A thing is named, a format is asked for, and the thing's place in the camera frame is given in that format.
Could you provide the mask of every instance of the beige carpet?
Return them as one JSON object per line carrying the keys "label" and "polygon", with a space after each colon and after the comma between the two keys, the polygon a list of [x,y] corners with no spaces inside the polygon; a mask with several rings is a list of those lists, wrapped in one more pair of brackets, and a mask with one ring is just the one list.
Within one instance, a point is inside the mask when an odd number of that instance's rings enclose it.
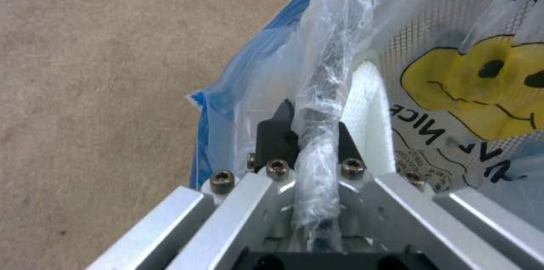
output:
{"label": "beige carpet", "polygon": [[288,1],[0,0],[0,268],[82,268],[187,185],[184,96]]}

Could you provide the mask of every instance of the yellow smiley face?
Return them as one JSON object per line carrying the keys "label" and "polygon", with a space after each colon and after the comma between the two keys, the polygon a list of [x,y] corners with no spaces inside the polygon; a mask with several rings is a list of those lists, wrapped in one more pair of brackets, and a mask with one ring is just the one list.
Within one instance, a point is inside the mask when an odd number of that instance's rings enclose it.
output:
{"label": "yellow smiley face", "polygon": [[492,37],[467,54],[433,49],[404,70],[402,87],[419,106],[449,111],[486,140],[543,129],[544,44],[512,41]]}

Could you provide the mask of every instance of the bolt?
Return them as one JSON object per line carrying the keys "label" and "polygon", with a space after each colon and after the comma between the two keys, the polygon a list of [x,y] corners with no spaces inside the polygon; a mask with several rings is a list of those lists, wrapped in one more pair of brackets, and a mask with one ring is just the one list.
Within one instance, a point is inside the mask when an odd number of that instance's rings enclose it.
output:
{"label": "bolt", "polygon": [[251,171],[255,169],[256,160],[257,160],[257,157],[255,156],[255,153],[248,153],[247,154],[247,169]]}
{"label": "bolt", "polygon": [[404,175],[404,178],[419,189],[423,188],[423,185],[425,185],[425,181],[415,172],[407,172]]}
{"label": "bolt", "polygon": [[289,164],[283,159],[272,159],[266,163],[266,175],[274,181],[283,181],[289,175]]}
{"label": "bolt", "polygon": [[342,175],[347,179],[360,179],[365,173],[365,163],[357,158],[346,158],[342,161]]}
{"label": "bolt", "polygon": [[227,194],[235,186],[235,176],[231,171],[216,171],[210,177],[210,187],[216,194]]}

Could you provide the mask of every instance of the black plastic part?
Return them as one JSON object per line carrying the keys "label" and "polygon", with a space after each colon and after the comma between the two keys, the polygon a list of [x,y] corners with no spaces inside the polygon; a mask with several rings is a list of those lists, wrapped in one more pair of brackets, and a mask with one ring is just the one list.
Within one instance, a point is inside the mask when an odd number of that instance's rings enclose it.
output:
{"label": "black plastic part", "polygon": [[[294,169],[299,155],[299,137],[291,130],[294,108],[289,100],[284,100],[271,119],[257,125],[257,141],[255,147],[255,172],[258,172],[268,161],[283,159]],[[346,125],[338,123],[338,163],[346,158],[362,160]]]}
{"label": "black plastic part", "polygon": [[437,270],[425,255],[383,253],[295,253],[244,251],[233,270]]}
{"label": "black plastic part", "polygon": [[348,128],[342,122],[338,123],[338,163],[342,163],[346,158],[356,158],[363,160],[361,154],[355,146],[355,142],[349,134]]}
{"label": "black plastic part", "polygon": [[294,108],[289,100],[281,103],[271,119],[257,125],[255,172],[269,160],[283,159],[292,168],[299,154],[299,137],[291,130]]}

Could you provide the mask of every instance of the plastic bag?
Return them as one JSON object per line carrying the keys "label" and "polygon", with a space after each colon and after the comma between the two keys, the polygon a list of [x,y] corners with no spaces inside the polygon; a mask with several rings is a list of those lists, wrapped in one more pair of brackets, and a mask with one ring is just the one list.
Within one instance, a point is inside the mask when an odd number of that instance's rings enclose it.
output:
{"label": "plastic bag", "polygon": [[[192,95],[202,111],[193,186],[225,165],[243,173],[257,123],[288,98],[301,146],[312,146],[297,171],[296,202],[309,206],[297,208],[295,222],[334,218],[334,121],[354,65],[370,59],[389,97],[397,171],[437,192],[480,188],[511,210],[543,200],[534,187],[542,174],[527,173],[517,156],[543,137],[544,0],[312,0],[299,24],[308,2],[292,1],[218,83]],[[310,164],[315,154],[328,164]],[[506,187],[519,199],[500,198]],[[538,224],[535,214],[524,218]]]}

